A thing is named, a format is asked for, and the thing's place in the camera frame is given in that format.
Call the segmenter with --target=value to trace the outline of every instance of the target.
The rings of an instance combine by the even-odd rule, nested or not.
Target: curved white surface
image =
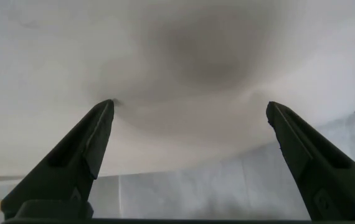
[[[0,175],[116,98],[101,175],[176,169],[355,110],[355,1],[0,1]]]

